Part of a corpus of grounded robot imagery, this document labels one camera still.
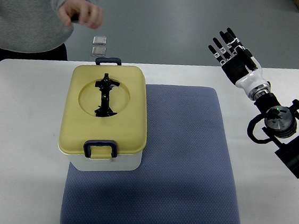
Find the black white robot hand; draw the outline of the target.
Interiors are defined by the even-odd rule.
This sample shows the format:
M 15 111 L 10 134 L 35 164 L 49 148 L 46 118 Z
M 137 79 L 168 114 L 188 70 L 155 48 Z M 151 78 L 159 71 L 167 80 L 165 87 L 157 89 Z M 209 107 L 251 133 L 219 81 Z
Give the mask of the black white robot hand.
M 220 31 L 219 34 L 231 53 L 215 37 L 213 42 L 220 52 L 218 53 L 212 45 L 209 45 L 208 48 L 222 65 L 222 70 L 231 83 L 242 89 L 251 99 L 259 99 L 260 96 L 269 94 L 270 84 L 262 77 L 262 68 L 251 52 L 245 49 L 231 28 L 227 28 L 226 32 Z M 236 47 L 242 49 L 241 57 L 236 56 Z

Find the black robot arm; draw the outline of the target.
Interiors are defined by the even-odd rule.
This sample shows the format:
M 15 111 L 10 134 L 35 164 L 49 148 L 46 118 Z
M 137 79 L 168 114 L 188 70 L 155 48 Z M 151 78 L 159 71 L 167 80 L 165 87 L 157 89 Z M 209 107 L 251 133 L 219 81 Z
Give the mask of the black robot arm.
M 283 106 L 264 79 L 262 68 L 230 28 L 221 31 L 221 40 L 208 48 L 218 60 L 228 80 L 243 90 L 259 111 L 247 125 L 247 136 L 255 144 L 274 143 L 275 155 L 299 181 L 299 100 Z

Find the person's hand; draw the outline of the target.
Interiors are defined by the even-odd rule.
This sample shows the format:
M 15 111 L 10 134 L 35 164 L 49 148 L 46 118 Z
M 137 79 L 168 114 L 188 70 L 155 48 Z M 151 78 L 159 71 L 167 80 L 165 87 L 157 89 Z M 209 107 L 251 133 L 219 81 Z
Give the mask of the person's hand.
M 67 27 L 71 27 L 75 18 L 80 25 L 89 29 L 99 28 L 104 21 L 103 9 L 85 0 L 66 0 L 57 14 Z

